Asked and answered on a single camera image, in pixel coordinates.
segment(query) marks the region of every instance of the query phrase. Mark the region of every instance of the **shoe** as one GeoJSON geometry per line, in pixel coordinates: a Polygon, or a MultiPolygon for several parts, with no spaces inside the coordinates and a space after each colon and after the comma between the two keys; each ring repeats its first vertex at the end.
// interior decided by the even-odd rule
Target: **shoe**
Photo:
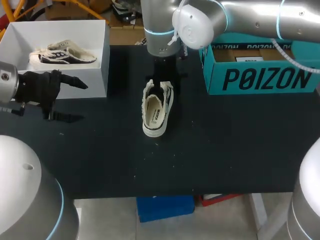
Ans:
{"type": "Polygon", "coordinates": [[[29,54],[29,62],[36,70],[98,68],[97,58],[70,40],[49,45],[29,54]]]}
{"type": "Polygon", "coordinates": [[[174,87],[169,81],[155,87],[151,79],[143,90],[142,129],[151,138],[163,135],[167,128],[169,113],[174,102],[174,87]]]}

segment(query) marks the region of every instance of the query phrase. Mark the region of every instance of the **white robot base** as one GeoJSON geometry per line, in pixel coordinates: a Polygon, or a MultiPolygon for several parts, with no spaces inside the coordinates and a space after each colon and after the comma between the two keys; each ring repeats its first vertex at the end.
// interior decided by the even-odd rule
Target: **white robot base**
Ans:
{"type": "Polygon", "coordinates": [[[76,208],[36,153],[3,135],[0,148],[0,240],[76,240],[76,208]]]}

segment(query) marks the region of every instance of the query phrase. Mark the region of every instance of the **frayed canvas shoe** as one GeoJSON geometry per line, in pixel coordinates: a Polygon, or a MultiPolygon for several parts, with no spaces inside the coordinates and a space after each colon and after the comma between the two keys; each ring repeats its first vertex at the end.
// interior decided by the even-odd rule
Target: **frayed canvas shoe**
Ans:
{"type": "Polygon", "coordinates": [[[151,138],[163,135],[167,128],[169,113],[174,102],[174,88],[169,81],[155,87],[151,79],[143,90],[142,129],[151,138]]]}
{"type": "Polygon", "coordinates": [[[70,40],[50,44],[46,49],[29,54],[29,62],[36,70],[97,68],[97,58],[70,40]]]}

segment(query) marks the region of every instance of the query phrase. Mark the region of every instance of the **shoe insole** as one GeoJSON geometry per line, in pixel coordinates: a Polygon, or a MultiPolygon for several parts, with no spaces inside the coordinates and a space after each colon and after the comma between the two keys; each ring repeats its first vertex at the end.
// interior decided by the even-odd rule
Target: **shoe insole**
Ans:
{"type": "Polygon", "coordinates": [[[161,106],[158,99],[151,98],[148,102],[148,109],[146,111],[146,124],[151,129],[160,128],[165,118],[164,108],[161,106]]]}

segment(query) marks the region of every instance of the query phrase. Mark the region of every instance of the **cardboard box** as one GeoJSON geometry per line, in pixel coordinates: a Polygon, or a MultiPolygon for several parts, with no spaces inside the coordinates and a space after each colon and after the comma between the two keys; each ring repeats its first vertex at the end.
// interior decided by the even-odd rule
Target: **cardboard box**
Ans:
{"type": "Polygon", "coordinates": [[[29,54],[63,40],[74,41],[94,54],[99,67],[62,70],[63,74],[81,79],[88,89],[62,84],[58,99],[105,98],[110,46],[109,27],[104,20],[12,22],[0,42],[0,61],[15,65],[19,74],[51,72],[35,70],[29,64],[29,54]]]}
{"type": "MultiPolygon", "coordinates": [[[[320,68],[319,44],[295,41],[291,50],[285,52],[304,66],[320,68]]],[[[199,53],[210,95],[310,93],[320,82],[317,74],[295,67],[276,49],[212,49],[208,46],[199,53]],[[237,62],[239,57],[262,57],[263,61],[237,62]]]]}
{"type": "MultiPolygon", "coordinates": [[[[78,0],[80,3],[89,7],[88,0],[78,0]]],[[[47,20],[58,19],[87,19],[88,12],[83,10],[73,2],[53,2],[50,7],[45,8],[45,17],[47,20]]]]}
{"type": "MultiPolygon", "coordinates": [[[[277,39],[279,46],[285,50],[291,49],[291,40],[277,39]]],[[[213,49],[274,49],[270,39],[243,33],[224,33],[211,44],[213,49]]]]}
{"type": "Polygon", "coordinates": [[[135,45],[145,38],[142,18],[135,25],[119,21],[114,14],[110,17],[110,45],[135,45]]]}
{"type": "Polygon", "coordinates": [[[101,14],[112,5],[112,0],[89,0],[90,8],[97,14],[101,14]]]}

